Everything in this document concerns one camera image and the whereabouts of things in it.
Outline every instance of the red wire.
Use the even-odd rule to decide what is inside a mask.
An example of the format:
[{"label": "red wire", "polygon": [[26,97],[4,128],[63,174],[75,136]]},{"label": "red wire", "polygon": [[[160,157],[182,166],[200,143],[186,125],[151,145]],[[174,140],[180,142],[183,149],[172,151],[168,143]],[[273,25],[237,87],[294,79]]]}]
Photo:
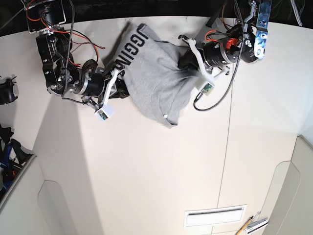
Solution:
[{"label": "red wire", "polygon": [[33,2],[34,0],[31,0],[28,4],[27,4],[27,7],[26,7],[26,17],[30,20],[30,21],[39,21],[41,18],[38,18],[38,19],[32,19],[28,16],[28,9],[29,9],[29,6],[30,4]]},{"label": "red wire", "polygon": [[[77,43],[77,42],[74,42],[74,41],[73,41],[73,43],[78,44],[78,45],[90,44],[90,42],[86,42],[86,43]],[[95,44],[95,43],[92,43],[92,44],[94,44],[96,47],[98,47],[98,48],[100,48],[100,49],[102,49],[102,50],[105,49],[105,47],[98,46],[98,45]]]},{"label": "red wire", "polygon": [[204,40],[205,40],[205,41],[207,40],[207,35],[210,34],[210,33],[212,33],[212,32],[216,32],[216,30],[212,29],[212,30],[208,31],[208,32],[205,34],[205,36],[204,36]]},{"label": "red wire", "polygon": [[73,61],[71,61],[70,59],[68,60],[72,65],[74,65],[74,66],[78,66],[78,67],[80,67],[81,66],[81,64],[76,64],[76,63],[74,63]]},{"label": "red wire", "polygon": [[[44,20],[43,20],[42,17],[40,18],[40,20],[41,20],[41,22],[43,23],[43,25],[44,25],[45,27],[49,28],[49,26],[44,22]],[[69,32],[66,32],[66,31],[58,31],[58,30],[54,30],[54,29],[52,29],[52,28],[49,28],[49,30],[51,30],[51,31],[53,31],[53,32],[56,32],[56,33],[69,34]],[[81,36],[81,35],[79,35],[79,34],[77,34],[77,33],[72,32],[72,34],[76,35],[77,37],[80,37],[80,38],[83,38],[83,39],[85,39],[85,40],[88,40],[88,39],[85,38],[84,36]],[[99,52],[98,52],[98,49],[97,49],[97,47],[95,46],[95,44],[92,44],[92,46],[93,46],[93,48],[94,48],[94,50],[95,50],[95,52],[96,52],[96,55],[97,55],[97,62],[98,62],[98,60],[99,60]]]},{"label": "red wire", "polygon": [[74,50],[72,50],[70,53],[73,53],[74,51],[76,51],[80,46],[82,46],[82,44],[78,45],[77,48],[75,48]]},{"label": "red wire", "polygon": [[225,10],[225,6],[226,6],[226,5],[224,5],[224,6],[223,6],[223,9],[222,9],[222,22],[223,22],[223,24],[224,24],[224,27],[225,27],[227,30],[230,30],[230,28],[228,28],[227,24],[226,24],[225,21],[224,21],[224,10]]}]

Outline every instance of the gray fabric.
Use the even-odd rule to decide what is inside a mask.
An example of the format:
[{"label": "gray fabric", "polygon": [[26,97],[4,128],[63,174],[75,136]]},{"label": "gray fabric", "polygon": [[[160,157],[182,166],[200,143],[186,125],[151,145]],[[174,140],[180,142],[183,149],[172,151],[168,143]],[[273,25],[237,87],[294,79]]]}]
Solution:
[{"label": "gray fabric", "polygon": [[181,47],[161,42],[145,24],[131,24],[114,56],[115,67],[125,66],[124,79],[134,104],[144,116],[167,127],[178,124],[179,112],[190,99],[197,71],[181,71]]}]

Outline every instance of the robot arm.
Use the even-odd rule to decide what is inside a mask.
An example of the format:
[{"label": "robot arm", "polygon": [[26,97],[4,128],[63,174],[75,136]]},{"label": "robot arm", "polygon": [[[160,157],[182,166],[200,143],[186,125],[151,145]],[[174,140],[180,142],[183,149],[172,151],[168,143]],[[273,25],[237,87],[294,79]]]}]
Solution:
[{"label": "robot arm", "polygon": [[[203,42],[196,42],[185,35],[179,36],[179,39],[185,41],[190,47],[179,60],[179,68],[182,70],[199,70],[205,81],[198,88],[200,93],[194,100],[194,107],[198,111],[211,110],[223,101],[232,86],[241,59],[246,63],[252,63],[264,58],[271,0],[259,0],[258,2],[251,0],[249,5],[250,14],[243,20],[237,0],[235,0],[238,19],[236,24],[227,29],[226,32],[208,28],[209,31]],[[256,28],[256,34],[253,33],[253,27]],[[215,35],[223,35],[223,37],[212,39]],[[215,87],[216,77],[212,76],[213,69],[220,70],[218,75],[221,73],[228,74],[228,65],[233,63],[236,63],[234,73],[220,101],[210,108],[198,109],[196,102],[203,94],[209,95]]]},{"label": "robot arm", "polygon": [[[63,1],[34,2],[31,0],[26,2],[25,6],[30,33],[39,33],[36,41],[48,91],[62,99],[91,106],[101,119],[110,117],[113,111],[104,99],[128,97],[126,85],[123,80],[116,78],[115,70],[100,68],[97,61],[93,59],[86,61],[82,67],[74,62],[73,55],[70,53],[73,41],[70,38],[69,30],[59,26],[65,22]],[[96,50],[98,60],[97,45],[87,36],[82,34],[79,36],[89,41],[88,43]],[[68,93],[81,96],[81,101],[66,98]]]}]

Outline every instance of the black cable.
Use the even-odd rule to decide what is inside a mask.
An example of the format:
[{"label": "black cable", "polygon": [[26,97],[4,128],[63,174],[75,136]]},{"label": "black cable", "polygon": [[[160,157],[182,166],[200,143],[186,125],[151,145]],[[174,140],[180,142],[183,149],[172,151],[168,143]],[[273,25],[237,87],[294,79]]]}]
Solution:
[{"label": "black cable", "polygon": [[235,76],[236,76],[236,73],[237,73],[237,70],[238,70],[238,66],[239,66],[239,62],[240,62],[240,58],[241,58],[241,54],[243,52],[243,49],[244,49],[244,44],[245,44],[245,38],[246,38],[246,35],[245,35],[245,24],[244,24],[244,20],[243,20],[243,17],[241,15],[241,12],[240,12],[240,9],[239,9],[239,6],[238,6],[238,3],[237,3],[237,0],[235,0],[235,8],[238,12],[238,15],[239,15],[239,21],[240,21],[240,24],[241,24],[241,28],[243,30],[243,39],[242,39],[242,42],[241,42],[241,46],[240,46],[240,50],[239,50],[239,55],[238,55],[238,59],[237,59],[237,63],[236,63],[236,67],[235,67],[235,70],[233,72],[233,75],[231,77],[231,80],[229,82],[229,86],[226,90],[226,92],[224,93],[224,95],[222,96],[222,98],[213,106],[211,106],[210,108],[207,108],[207,109],[199,109],[196,107],[196,102],[198,101],[197,98],[194,100],[194,108],[197,110],[197,111],[209,111],[211,109],[214,109],[216,106],[218,106],[224,99],[225,97],[227,96],[233,82],[234,82],[234,79],[235,79]]},{"label": "black cable", "polygon": [[217,11],[210,17],[209,21],[205,24],[208,28],[212,28],[213,23],[221,13],[223,7],[227,5],[228,0],[224,0],[224,2],[218,7]]},{"label": "black cable", "polygon": [[73,29],[73,31],[76,32],[76,33],[79,33],[79,34],[82,35],[82,36],[84,36],[84,37],[90,42],[91,46],[93,47],[94,51],[95,51],[96,54],[97,54],[96,48],[95,48],[95,46],[94,46],[94,43],[92,42],[92,40],[90,40],[89,37],[87,37],[85,34],[83,34],[82,32],[80,32],[80,31],[78,31],[78,30]]},{"label": "black cable", "polygon": [[292,10],[292,7],[290,8],[290,12],[289,12],[289,15],[288,15],[288,20],[290,20],[290,18],[291,18],[291,15],[292,15],[292,12],[293,12],[293,10]]},{"label": "black cable", "polygon": [[238,13],[236,11],[236,6],[235,5],[234,5],[234,11],[235,11],[235,14],[236,14],[237,18],[239,18]]},{"label": "black cable", "polygon": [[279,0],[277,2],[277,4],[274,7],[272,7],[272,9],[271,9],[272,13],[274,12],[273,10],[278,7],[277,10],[276,10],[276,14],[274,16],[271,16],[272,19],[276,18],[278,16],[278,14],[280,12],[280,8],[281,8],[282,5],[283,5],[283,0]]},{"label": "black cable", "polygon": [[302,13],[303,13],[304,7],[305,7],[305,0],[303,0],[303,5],[302,5],[302,7],[301,7],[301,9],[300,9],[300,12],[299,12],[300,16],[301,16]]},{"label": "black cable", "polygon": [[9,19],[7,22],[4,23],[4,25],[1,26],[0,30],[2,30],[4,27],[6,27],[7,24],[9,24],[15,17],[17,17],[18,14],[20,14],[24,10],[25,10],[24,8],[19,10],[14,16],[11,17],[11,19]]},{"label": "black cable", "polygon": [[56,28],[52,23],[50,23],[49,21],[47,21],[47,19],[44,17],[45,14],[47,14],[47,12],[43,12],[43,13],[41,14],[41,17],[42,17],[43,21],[44,21],[47,25],[49,25],[52,29],[60,30],[60,29]]},{"label": "black cable", "polygon": [[24,9],[26,10],[26,5],[25,5],[25,3],[24,3],[24,1],[23,1],[23,0],[21,0],[21,3],[23,4]]},{"label": "black cable", "polygon": [[222,32],[216,32],[216,33],[209,33],[207,35],[207,37],[211,37],[213,35],[224,35],[224,36],[227,36],[227,37],[231,37],[231,35],[229,33],[222,33]]},{"label": "black cable", "polygon": [[66,97],[63,97],[62,99],[64,99],[64,100],[69,100],[69,101],[72,101],[72,102],[78,103],[78,104],[87,104],[86,102],[78,101],[78,100],[71,99],[71,98],[66,98]]},{"label": "black cable", "polygon": [[65,87],[63,90],[63,93],[61,95],[62,99],[64,98],[65,93],[67,92],[67,87],[68,87],[68,77],[67,77],[67,67],[68,67],[68,60],[69,60],[69,54],[70,54],[70,44],[71,44],[71,39],[72,39],[72,34],[73,34],[73,28],[74,28],[74,20],[75,20],[75,8],[72,0],[68,0],[69,4],[72,9],[72,22],[70,26],[70,33],[69,33],[69,41],[68,41],[68,49],[67,49],[67,58],[65,61]]}]

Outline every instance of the metal bracket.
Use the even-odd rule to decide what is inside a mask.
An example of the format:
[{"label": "metal bracket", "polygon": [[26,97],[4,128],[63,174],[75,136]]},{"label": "metal bracket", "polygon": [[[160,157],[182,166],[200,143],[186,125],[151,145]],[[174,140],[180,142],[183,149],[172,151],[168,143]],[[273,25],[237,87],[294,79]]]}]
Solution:
[{"label": "metal bracket", "polygon": [[250,15],[248,15],[247,18],[245,18],[245,33],[246,33],[247,29],[248,29],[248,21],[253,18],[256,2],[253,0],[253,1],[250,2],[250,5],[251,5]]},{"label": "metal bracket", "polygon": [[[26,9],[29,1],[21,1]],[[63,0],[41,0],[33,2],[28,8],[28,14],[31,18],[40,18],[42,13],[46,13],[46,20],[48,20],[52,25],[59,25],[66,23],[66,16],[63,7]],[[30,21],[27,20],[27,26],[29,33],[39,33],[45,31],[46,27],[43,26],[41,21]]]},{"label": "metal bracket", "polygon": [[261,0],[258,19],[256,21],[256,35],[254,42],[254,55],[262,60],[265,55],[265,45],[268,38],[268,21],[270,15],[271,0]]},{"label": "metal bracket", "polygon": [[196,40],[188,38],[185,35],[179,35],[178,39],[182,39],[189,45],[192,53],[195,55],[197,62],[199,64],[200,73],[202,74],[204,79],[210,84],[211,87],[215,87],[214,77],[206,71],[202,56],[198,49],[196,48],[197,43]]}]

